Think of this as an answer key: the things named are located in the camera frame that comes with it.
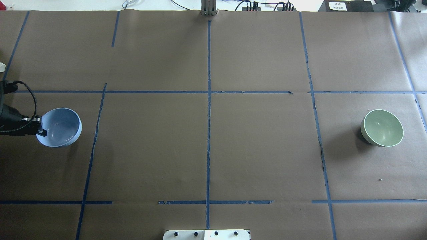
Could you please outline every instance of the wire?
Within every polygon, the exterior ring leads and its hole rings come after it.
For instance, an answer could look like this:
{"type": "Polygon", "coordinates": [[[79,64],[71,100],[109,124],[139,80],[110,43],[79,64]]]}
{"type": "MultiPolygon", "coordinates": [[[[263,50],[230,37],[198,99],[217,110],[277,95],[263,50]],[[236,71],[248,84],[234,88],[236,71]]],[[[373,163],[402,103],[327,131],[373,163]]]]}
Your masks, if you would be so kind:
{"type": "Polygon", "coordinates": [[[20,83],[20,84],[24,85],[28,89],[29,93],[31,94],[32,99],[34,100],[34,114],[31,117],[31,119],[27,122],[27,124],[25,124],[24,126],[21,126],[21,127],[17,128],[17,129],[13,129],[13,130],[1,130],[0,132],[14,132],[14,131],[17,131],[17,130],[21,130],[24,127],[28,126],[34,120],[34,118],[35,118],[35,116],[37,114],[37,100],[35,99],[34,93],[32,93],[31,89],[23,81],[14,81],[12,84],[17,84],[17,83],[20,83]]]}
{"type": "Polygon", "coordinates": [[[276,4],[276,7],[274,7],[273,12],[276,10],[277,6],[279,6],[279,4],[283,4],[283,8],[285,8],[285,3],[284,2],[279,2],[278,4],[276,4]]]}
{"type": "Polygon", "coordinates": [[[239,6],[240,6],[242,3],[244,3],[244,2],[246,2],[246,4],[248,4],[248,2],[250,2],[250,1],[248,1],[248,0],[241,1],[241,2],[237,5],[237,7],[236,7],[236,9],[235,9],[234,11],[237,11],[237,9],[239,8],[239,6]]]}
{"type": "Polygon", "coordinates": [[[183,7],[183,6],[179,5],[179,4],[177,4],[174,0],[171,0],[171,1],[172,1],[174,4],[176,4],[176,5],[180,6],[180,7],[184,8],[184,9],[191,10],[191,9],[188,9],[188,8],[186,8],[186,7],[183,7]]]}
{"type": "Polygon", "coordinates": [[[285,6],[283,6],[283,9],[282,9],[282,11],[288,11],[288,6],[290,6],[289,5],[289,0],[286,2],[286,5],[285,6]]]}

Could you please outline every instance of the blue tape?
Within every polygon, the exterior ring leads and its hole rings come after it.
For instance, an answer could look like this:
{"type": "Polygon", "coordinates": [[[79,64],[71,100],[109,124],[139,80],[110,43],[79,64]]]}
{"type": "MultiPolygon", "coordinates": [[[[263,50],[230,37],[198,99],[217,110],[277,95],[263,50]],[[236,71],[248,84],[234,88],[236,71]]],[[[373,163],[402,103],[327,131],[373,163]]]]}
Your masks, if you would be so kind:
{"type": "Polygon", "coordinates": [[[206,204],[206,200],[202,200],[202,201],[159,201],[159,205],[173,205],[173,204],[206,204]]]}
{"type": "Polygon", "coordinates": [[[211,91],[213,94],[293,94],[291,91],[211,91]]]}
{"type": "MultiPolygon", "coordinates": [[[[340,203],[410,203],[410,202],[425,202],[427,199],[355,199],[355,200],[332,200],[334,204],[340,203]]],[[[314,204],[327,204],[327,200],[313,200],[314,204]]]]}
{"type": "Polygon", "coordinates": [[[424,125],[424,130],[425,130],[425,132],[427,133],[427,124],[426,124],[426,121],[425,121],[425,118],[424,118],[423,111],[422,111],[421,106],[420,106],[420,102],[418,101],[418,97],[417,97],[417,94],[416,94],[416,92],[415,92],[414,84],[413,84],[413,82],[412,82],[411,75],[409,74],[408,67],[407,67],[407,65],[406,65],[406,61],[405,61],[405,58],[404,58],[404,56],[403,56],[402,49],[401,49],[401,47],[400,47],[400,43],[399,43],[398,37],[397,37],[397,35],[396,35],[395,25],[394,25],[394,23],[393,23],[393,19],[392,19],[392,14],[391,14],[391,12],[389,12],[389,19],[390,19],[390,24],[391,24],[391,26],[392,26],[393,36],[394,36],[394,38],[395,38],[395,41],[396,41],[396,44],[397,44],[397,47],[398,47],[398,50],[399,50],[399,54],[400,54],[400,56],[401,56],[401,58],[402,58],[403,67],[405,68],[406,76],[407,76],[407,77],[408,77],[408,79],[409,79],[409,84],[411,85],[412,93],[414,94],[415,102],[416,102],[417,107],[418,107],[418,112],[419,112],[419,114],[420,114],[421,121],[422,121],[422,123],[423,123],[423,125],[424,125]]]}
{"type": "Polygon", "coordinates": [[[211,204],[270,204],[273,200],[211,201],[211,204]]]}
{"type": "Polygon", "coordinates": [[[146,90],[146,91],[106,91],[108,94],[207,94],[208,91],[162,91],[162,90],[146,90]]]}
{"type": "Polygon", "coordinates": [[[111,204],[113,204],[113,201],[86,201],[86,204],[93,204],[93,205],[111,205],[111,204]]]}
{"type": "Polygon", "coordinates": [[[208,21],[208,149],[206,157],[206,229],[210,226],[211,187],[211,21],[208,21]]]}
{"type": "Polygon", "coordinates": [[[325,155],[323,153],[322,136],[320,135],[319,118],[317,116],[316,100],[314,98],[313,81],[311,79],[310,68],[308,66],[307,44],[306,44],[306,41],[305,41],[304,25],[303,25],[303,22],[302,22],[302,14],[301,14],[301,12],[299,12],[299,20],[300,20],[300,25],[301,25],[302,42],[303,42],[304,53],[305,53],[305,63],[307,65],[307,74],[308,74],[308,79],[309,79],[309,83],[310,83],[310,92],[311,92],[311,100],[312,100],[312,104],[313,104],[314,119],[316,121],[317,138],[318,138],[318,141],[319,141],[320,153],[321,153],[321,156],[322,156],[323,177],[325,179],[326,196],[328,198],[330,225],[332,227],[333,240],[336,240],[335,221],[333,219],[332,202],[331,202],[331,199],[330,199],[328,174],[326,172],[326,163],[325,163],[325,155]]]}
{"type": "Polygon", "coordinates": [[[94,143],[92,145],[91,159],[89,161],[88,175],[86,176],[85,190],[83,192],[83,201],[82,201],[82,207],[80,209],[80,217],[79,217],[79,224],[77,226],[76,240],[78,240],[79,237],[80,237],[80,229],[82,227],[83,213],[85,211],[85,204],[86,204],[86,196],[88,194],[88,188],[89,188],[89,179],[91,178],[92,164],[93,164],[93,161],[94,161],[95,145],[96,145],[97,139],[98,139],[99,120],[101,118],[101,112],[102,112],[102,106],[104,104],[104,97],[105,97],[105,90],[106,90],[106,88],[107,88],[107,84],[105,83],[104,90],[102,91],[101,104],[99,106],[97,126],[96,126],[96,129],[95,129],[94,143]]]}
{"type": "Polygon", "coordinates": [[[314,93],[315,94],[412,94],[413,92],[411,91],[314,91],[314,93]]]}
{"type": "Polygon", "coordinates": [[[7,73],[9,72],[9,68],[10,68],[10,65],[12,64],[12,59],[15,56],[16,49],[18,48],[18,43],[19,43],[19,40],[21,39],[22,32],[24,31],[24,27],[27,22],[28,15],[29,15],[29,11],[27,11],[27,14],[25,15],[25,19],[24,19],[24,22],[22,23],[21,31],[19,31],[18,38],[16,39],[15,46],[13,47],[12,54],[10,55],[10,58],[9,58],[9,63],[7,64],[6,70],[4,71],[3,81],[6,79],[7,73]]]}
{"type": "MultiPolygon", "coordinates": [[[[273,200],[237,200],[237,201],[209,201],[210,204],[270,204],[273,200]]],[[[202,201],[159,201],[159,205],[178,205],[178,204],[206,204],[205,200],[202,201]]]]}
{"type": "MultiPolygon", "coordinates": [[[[86,90],[32,90],[35,94],[101,94],[103,91],[86,91],[86,90]]],[[[15,93],[28,93],[28,90],[18,90],[15,93]]]]}
{"type": "Polygon", "coordinates": [[[81,201],[0,201],[0,204],[82,204],[81,201]]]}
{"type": "Polygon", "coordinates": [[[119,17],[120,17],[120,11],[117,11],[116,25],[114,27],[113,41],[111,42],[111,47],[114,47],[114,43],[116,42],[116,33],[117,33],[117,26],[119,25],[119,17]]]}

